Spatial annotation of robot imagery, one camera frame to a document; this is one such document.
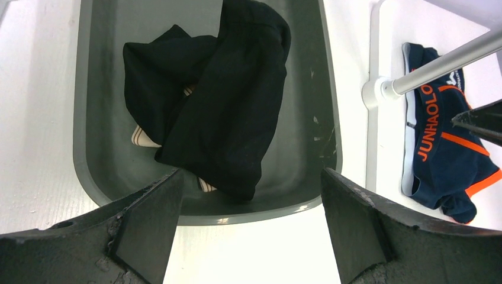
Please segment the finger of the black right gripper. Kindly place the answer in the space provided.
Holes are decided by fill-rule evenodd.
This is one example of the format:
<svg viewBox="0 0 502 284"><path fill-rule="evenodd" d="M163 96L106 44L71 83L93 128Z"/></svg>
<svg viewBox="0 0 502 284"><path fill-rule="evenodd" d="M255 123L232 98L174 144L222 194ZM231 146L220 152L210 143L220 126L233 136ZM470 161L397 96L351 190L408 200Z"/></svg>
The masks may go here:
<svg viewBox="0 0 502 284"><path fill-rule="evenodd" d="M452 118L452 123L501 147L501 100L462 112Z"/></svg>

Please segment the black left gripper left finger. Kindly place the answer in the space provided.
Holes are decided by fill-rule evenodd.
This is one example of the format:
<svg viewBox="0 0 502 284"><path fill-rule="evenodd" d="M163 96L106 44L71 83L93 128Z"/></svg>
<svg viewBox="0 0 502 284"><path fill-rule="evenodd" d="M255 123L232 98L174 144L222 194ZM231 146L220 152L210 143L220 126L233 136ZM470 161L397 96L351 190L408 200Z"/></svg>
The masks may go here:
<svg viewBox="0 0 502 284"><path fill-rule="evenodd" d="M52 227L1 235L2 283L162 283L181 212L174 170Z"/></svg>

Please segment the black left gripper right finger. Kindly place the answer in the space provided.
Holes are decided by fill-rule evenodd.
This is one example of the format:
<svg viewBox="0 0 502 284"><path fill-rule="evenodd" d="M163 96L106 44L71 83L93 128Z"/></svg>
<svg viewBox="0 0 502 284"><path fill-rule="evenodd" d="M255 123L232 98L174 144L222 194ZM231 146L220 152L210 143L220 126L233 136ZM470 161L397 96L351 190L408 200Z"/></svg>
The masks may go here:
<svg viewBox="0 0 502 284"><path fill-rule="evenodd" d="M501 282L500 231L422 214L330 168L320 179L342 283Z"/></svg>

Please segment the navy orange underwear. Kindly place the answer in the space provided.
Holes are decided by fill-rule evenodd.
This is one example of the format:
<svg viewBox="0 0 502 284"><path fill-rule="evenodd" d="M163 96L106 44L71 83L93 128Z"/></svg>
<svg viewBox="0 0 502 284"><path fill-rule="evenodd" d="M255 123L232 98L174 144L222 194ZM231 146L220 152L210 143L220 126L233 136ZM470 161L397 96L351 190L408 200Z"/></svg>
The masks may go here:
<svg viewBox="0 0 502 284"><path fill-rule="evenodd" d="M462 69L407 92L402 193L460 224L477 214L471 197L501 180L481 140L452 119L471 109Z"/></svg>

